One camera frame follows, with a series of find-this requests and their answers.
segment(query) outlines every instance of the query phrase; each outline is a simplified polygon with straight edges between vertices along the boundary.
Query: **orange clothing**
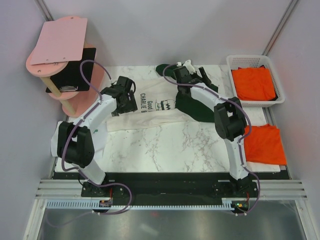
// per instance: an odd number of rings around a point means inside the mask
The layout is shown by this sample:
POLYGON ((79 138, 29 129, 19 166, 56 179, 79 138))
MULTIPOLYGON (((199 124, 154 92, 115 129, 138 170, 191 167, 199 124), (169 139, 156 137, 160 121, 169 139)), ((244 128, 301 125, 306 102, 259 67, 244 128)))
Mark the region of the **orange clothing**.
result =
POLYGON ((245 157, 248 162, 287 165, 280 130, 270 124, 252 126, 251 134, 244 139, 245 157))
POLYGON ((232 70, 236 94, 244 101, 271 101, 276 97, 269 69, 248 67, 232 70))

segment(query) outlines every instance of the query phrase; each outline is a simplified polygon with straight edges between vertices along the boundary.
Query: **pink platform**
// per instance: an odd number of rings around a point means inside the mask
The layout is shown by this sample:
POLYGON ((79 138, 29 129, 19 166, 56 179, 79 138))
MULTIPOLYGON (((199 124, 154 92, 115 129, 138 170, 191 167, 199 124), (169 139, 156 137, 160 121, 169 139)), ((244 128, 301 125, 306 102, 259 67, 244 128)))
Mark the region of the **pink platform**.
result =
POLYGON ((34 50, 30 53, 29 57, 25 62, 26 69, 33 75, 39 78, 50 77, 62 71, 68 62, 57 62, 54 64, 37 64, 31 65, 30 61, 34 54, 34 50))
POLYGON ((80 61, 87 22, 87 18, 72 16, 46 21, 42 26, 30 63, 36 65, 80 61))

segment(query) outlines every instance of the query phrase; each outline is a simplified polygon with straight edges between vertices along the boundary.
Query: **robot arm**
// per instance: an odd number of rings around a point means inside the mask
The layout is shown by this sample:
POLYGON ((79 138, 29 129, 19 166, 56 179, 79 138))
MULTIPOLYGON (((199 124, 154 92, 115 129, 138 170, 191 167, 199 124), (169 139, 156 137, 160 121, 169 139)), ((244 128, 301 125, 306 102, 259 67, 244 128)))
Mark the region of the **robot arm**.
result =
MULTIPOLYGON (((81 170, 95 184, 100 185, 103 183, 106 174, 94 159, 93 134, 110 114, 119 115, 134 112, 138 109, 134 91, 131 90, 132 85, 135 86, 135 83, 131 79, 120 76, 116 84, 101 91, 102 100, 98 99, 74 121, 78 123, 81 119, 84 119, 84 116, 99 103, 98 107, 77 127, 65 154, 65 161, 81 170)), ((73 122, 66 121, 58 126, 57 155, 60 158, 63 155, 67 138, 74 127, 73 122)), ((108 131, 105 127, 100 128, 100 130, 103 131, 100 134, 104 136, 103 145, 105 146, 108 131)))
MULTIPOLYGON (((173 72, 178 84, 194 85, 178 86, 178 90, 182 94, 200 101, 214 112, 215 129, 218 135, 224 139, 227 149, 230 163, 230 175, 235 181, 240 181, 248 176, 248 172, 244 169, 244 167, 247 166, 244 145, 242 142, 240 145, 240 153, 238 143, 240 138, 244 135, 245 127, 247 126, 245 116, 233 104, 221 100, 221 98, 226 99, 226 97, 218 93, 218 96, 214 96, 210 92, 204 90, 211 82, 203 67, 200 67, 199 70, 202 77, 199 77, 196 73, 189 72, 186 66, 176 68, 173 72)), ((230 98, 229 100, 241 106, 240 100, 237 97, 230 98)))

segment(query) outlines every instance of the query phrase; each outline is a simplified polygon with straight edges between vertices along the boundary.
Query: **printed graphic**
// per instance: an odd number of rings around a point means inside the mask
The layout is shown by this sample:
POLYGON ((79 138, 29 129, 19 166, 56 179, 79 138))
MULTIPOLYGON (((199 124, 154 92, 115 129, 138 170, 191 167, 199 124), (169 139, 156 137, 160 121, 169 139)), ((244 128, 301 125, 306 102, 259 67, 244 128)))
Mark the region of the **printed graphic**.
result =
POLYGON ((162 100, 161 102, 155 102, 155 110, 162 111, 162 110, 170 110, 174 109, 176 106, 176 101, 173 99, 162 100))

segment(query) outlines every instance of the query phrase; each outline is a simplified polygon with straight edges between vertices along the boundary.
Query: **white cloth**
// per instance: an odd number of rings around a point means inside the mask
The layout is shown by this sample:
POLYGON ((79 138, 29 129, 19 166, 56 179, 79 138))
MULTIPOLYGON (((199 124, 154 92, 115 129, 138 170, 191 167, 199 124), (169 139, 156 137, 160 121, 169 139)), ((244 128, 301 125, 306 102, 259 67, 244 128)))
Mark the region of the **white cloth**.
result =
POLYGON ((134 97, 138 110, 108 118, 108 132, 147 129, 176 122, 196 122, 189 115, 175 109, 178 93, 176 85, 167 82, 163 77, 134 82, 134 97))

